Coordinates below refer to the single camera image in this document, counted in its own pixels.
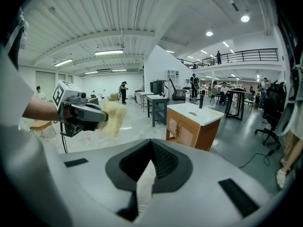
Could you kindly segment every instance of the metal railing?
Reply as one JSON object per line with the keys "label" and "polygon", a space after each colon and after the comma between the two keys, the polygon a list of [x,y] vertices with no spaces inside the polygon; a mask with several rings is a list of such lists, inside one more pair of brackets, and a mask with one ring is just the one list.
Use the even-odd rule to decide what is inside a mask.
{"label": "metal railing", "polygon": [[[247,50],[221,54],[221,64],[244,61],[278,61],[277,48]],[[214,56],[196,62],[186,61],[184,64],[190,69],[198,69],[205,66],[218,65],[218,59],[216,56]]]}

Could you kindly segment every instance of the black power cord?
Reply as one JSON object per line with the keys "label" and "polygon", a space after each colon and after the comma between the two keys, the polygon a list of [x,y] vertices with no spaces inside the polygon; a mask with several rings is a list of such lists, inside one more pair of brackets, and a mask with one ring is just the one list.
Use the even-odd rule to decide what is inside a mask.
{"label": "black power cord", "polygon": [[[63,124],[62,124],[62,122],[60,122],[60,129],[61,129],[61,133],[63,133]],[[64,151],[65,151],[65,153],[68,153],[67,146],[66,146],[66,140],[65,140],[64,135],[61,134],[61,138],[62,138],[62,144],[63,144]]]}
{"label": "black power cord", "polygon": [[256,153],[255,155],[252,156],[252,158],[250,158],[250,160],[249,160],[245,165],[240,166],[239,168],[244,168],[244,167],[246,167],[246,165],[247,165],[249,162],[251,162],[251,160],[252,160],[256,155],[263,156],[263,162],[264,162],[264,164],[265,164],[266,166],[269,166],[269,165],[270,165],[270,160],[269,160],[268,156],[271,156],[274,152],[275,152],[275,151],[272,149],[271,151],[269,151],[269,152],[267,153],[267,155],[261,154],[261,153]]}

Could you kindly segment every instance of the fluffy yellow object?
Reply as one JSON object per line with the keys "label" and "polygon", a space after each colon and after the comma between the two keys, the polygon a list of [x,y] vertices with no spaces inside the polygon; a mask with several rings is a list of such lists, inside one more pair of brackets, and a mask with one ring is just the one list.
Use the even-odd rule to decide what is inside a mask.
{"label": "fluffy yellow object", "polygon": [[108,114],[108,120],[100,122],[98,128],[109,137],[116,137],[126,114],[126,107],[117,102],[107,101],[102,111]]}

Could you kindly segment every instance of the wooden cabinet door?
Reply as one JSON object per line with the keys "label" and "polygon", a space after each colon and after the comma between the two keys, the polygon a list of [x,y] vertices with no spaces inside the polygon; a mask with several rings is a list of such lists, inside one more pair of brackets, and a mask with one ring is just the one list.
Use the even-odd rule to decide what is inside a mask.
{"label": "wooden cabinet door", "polygon": [[177,142],[185,146],[195,147],[197,136],[197,131],[179,121]]}
{"label": "wooden cabinet door", "polygon": [[177,126],[178,126],[179,120],[174,117],[174,115],[171,113],[171,111],[168,111],[167,115],[167,129],[170,131],[170,133],[177,138]]}

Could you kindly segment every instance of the bottle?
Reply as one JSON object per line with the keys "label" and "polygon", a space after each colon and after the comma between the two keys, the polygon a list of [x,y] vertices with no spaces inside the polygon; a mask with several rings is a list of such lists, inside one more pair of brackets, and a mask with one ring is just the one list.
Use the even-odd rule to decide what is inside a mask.
{"label": "bottle", "polygon": [[189,90],[187,90],[185,93],[185,103],[189,103],[189,98],[190,98],[190,93]]}

